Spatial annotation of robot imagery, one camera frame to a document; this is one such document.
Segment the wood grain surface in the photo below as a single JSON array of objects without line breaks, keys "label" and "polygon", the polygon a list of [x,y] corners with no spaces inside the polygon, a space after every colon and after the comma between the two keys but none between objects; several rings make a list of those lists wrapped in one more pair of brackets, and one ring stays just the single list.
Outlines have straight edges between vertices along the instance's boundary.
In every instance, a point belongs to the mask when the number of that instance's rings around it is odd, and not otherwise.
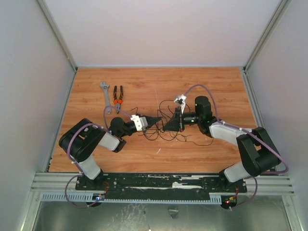
[{"label": "wood grain surface", "polygon": [[[108,95],[111,105],[114,105],[114,86],[122,85],[124,97],[121,109],[132,115],[136,109],[133,111],[131,109],[138,107],[138,113],[147,116],[157,116],[158,105],[162,100],[173,100],[176,95],[185,93],[190,86],[201,83],[212,91],[220,118],[238,126],[255,127],[238,68],[79,69],[59,137],[83,118],[104,125],[105,101],[103,90],[99,86],[103,80],[110,85]],[[199,95],[208,96],[201,87],[193,89],[188,94],[186,102],[192,110],[194,110],[194,99]],[[161,109],[172,116],[167,108],[168,105],[174,111],[176,104],[173,102],[163,102]],[[108,123],[115,116],[129,121],[129,118],[116,114],[113,109],[111,114],[107,114]],[[97,164],[107,172],[219,172],[240,160],[237,147],[218,139],[213,140],[210,146],[197,146],[192,142],[181,142],[176,139],[165,141],[161,137],[149,141],[139,135],[140,133],[135,133],[125,137],[127,144],[118,153],[97,147],[93,152]],[[187,141],[194,141],[197,144],[210,144],[212,141],[211,138],[201,134],[197,125],[187,126],[182,135],[189,136]],[[168,133],[162,136],[171,139]],[[58,144],[50,171],[77,171]]]}]

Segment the white wall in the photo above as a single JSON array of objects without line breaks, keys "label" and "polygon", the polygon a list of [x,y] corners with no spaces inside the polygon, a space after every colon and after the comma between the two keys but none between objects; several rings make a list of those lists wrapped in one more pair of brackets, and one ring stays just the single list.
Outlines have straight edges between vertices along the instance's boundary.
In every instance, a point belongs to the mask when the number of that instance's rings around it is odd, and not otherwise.
[{"label": "white wall", "polygon": [[0,1],[0,230],[13,231],[51,151],[73,70],[35,0]]},{"label": "white wall", "polygon": [[45,0],[78,66],[243,66],[280,0]]},{"label": "white wall", "polygon": [[308,219],[308,3],[292,0],[249,70],[266,128]]}]

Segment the black pliers handle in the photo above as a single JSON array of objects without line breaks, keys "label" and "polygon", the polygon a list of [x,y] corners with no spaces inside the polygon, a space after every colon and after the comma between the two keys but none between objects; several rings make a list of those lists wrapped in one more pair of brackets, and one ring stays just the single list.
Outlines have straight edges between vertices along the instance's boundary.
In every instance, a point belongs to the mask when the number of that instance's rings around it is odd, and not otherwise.
[{"label": "black pliers handle", "polygon": [[116,107],[116,113],[119,113],[119,109],[121,107],[121,103],[123,102],[123,87],[122,85],[120,86],[120,97],[119,99],[117,99],[116,97],[116,89],[117,89],[117,86],[115,86],[114,88],[114,103],[115,103],[115,107]]}]

